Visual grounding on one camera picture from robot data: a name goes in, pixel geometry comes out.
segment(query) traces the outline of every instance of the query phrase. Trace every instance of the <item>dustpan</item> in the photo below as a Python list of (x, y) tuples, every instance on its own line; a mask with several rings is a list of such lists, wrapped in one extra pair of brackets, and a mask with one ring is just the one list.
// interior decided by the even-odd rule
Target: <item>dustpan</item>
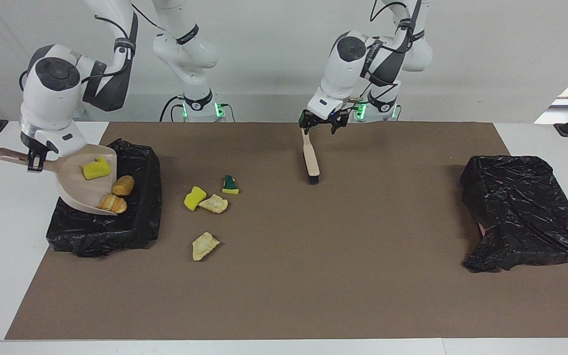
[[(81, 166), (104, 157), (111, 173), (108, 176), (86, 180)], [(28, 156), (20, 151), (0, 148), (0, 160), (27, 166)], [(87, 144), (84, 148), (56, 160), (46, 160), (43, 170), (51, 171), (58, 180), (58, 192), (62, 200), (73, 209), (97, 215), (117, 215), (96, 206), (104, 195), (111, 192), (117, 175), (117, 154), (106, 146)]]

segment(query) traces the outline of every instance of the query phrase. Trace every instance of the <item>dustpan handle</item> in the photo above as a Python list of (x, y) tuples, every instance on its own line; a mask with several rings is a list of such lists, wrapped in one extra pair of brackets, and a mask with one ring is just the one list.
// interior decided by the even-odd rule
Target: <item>dustpan handle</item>
[[(0, 148), (0, 160), (3, 160), (4, 162), (11, 162), (13, 164), (19, 164), (22, 166), (28, 166), (27, 154), (8, 148)], [(54, 171), (53, 164), (54, 162), (46, 160), (45, 163), (43, 164), (43, 170), (53, 172)]]

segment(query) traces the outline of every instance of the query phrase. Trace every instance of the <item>trash bag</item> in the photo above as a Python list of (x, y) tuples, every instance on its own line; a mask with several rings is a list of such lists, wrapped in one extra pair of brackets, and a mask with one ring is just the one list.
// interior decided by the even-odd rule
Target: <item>trash bag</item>
[(108, 147), (117, 153), (117, 176), (135, 178), (135, 188), (124, 198), (128, 209), (118, 216), (94, 215), (75, 210), (59, 198), (46, 236), (55, 251), (102, 256), (115, 249), (144, 248), (157, 239), (162, 184), (155, 151), (122, 139)]
[(539, 157), (472, 157), (462, 200), (482, 228), (464, 262), (473, 272), (568, 263), (568, 200)]

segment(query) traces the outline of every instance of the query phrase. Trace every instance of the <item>chip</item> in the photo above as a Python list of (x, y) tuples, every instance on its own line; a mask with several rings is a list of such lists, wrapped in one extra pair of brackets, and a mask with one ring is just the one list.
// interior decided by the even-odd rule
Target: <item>chip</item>
[(212, 211), (214, 213), (222, 213), (227, 209), (228, 204), (229, 202), (227, 200), (225, 200), (221, 196), (214, 194), (207, 200), (202, 201), (199, 204), (199, 207), (203, 207), (204, 209)]
[(220, 242), (209, 232), (201, 234), (200, 237), (192, 242), (192, 259), (194, 261), (203, 259), (205, 255), (209, 254), (219, 244)]

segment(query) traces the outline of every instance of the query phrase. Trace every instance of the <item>green led light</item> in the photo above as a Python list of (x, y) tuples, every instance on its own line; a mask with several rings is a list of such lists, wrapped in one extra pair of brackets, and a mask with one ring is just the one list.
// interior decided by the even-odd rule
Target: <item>green led light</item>
[(391, 113), (391, 118), (392, 119), (397, 119), (398, 116), (400, 115), (400, 112), (402, 111), (402, 107), (401, 105), (395, 105), (394, 106), (394, 111)]
[(223, 117), (225, 115), (225, 111), (223, 110), (223, 108), (220, 107), (219, 104), (214, 103), (214, 107), (216, 108), (216, 115), (218, 117)]
[[(219, 104), (214, 103), (214, 107), (216, 108), (216, 116), (218, 118), (225, 116), (225, 110), (223, 110)], [(183, 105), (183, 117), (187, 118), (187, 109), (185, 108), (185, 105)]]
[(365, 109), (367, 108), (367, 104), (362, 104), (362, 105), (358, 105), (356, 107), (356, 119), (358, 119), (359, 121), (365, 121), (363, 119), (363, 117), (365, 116)]

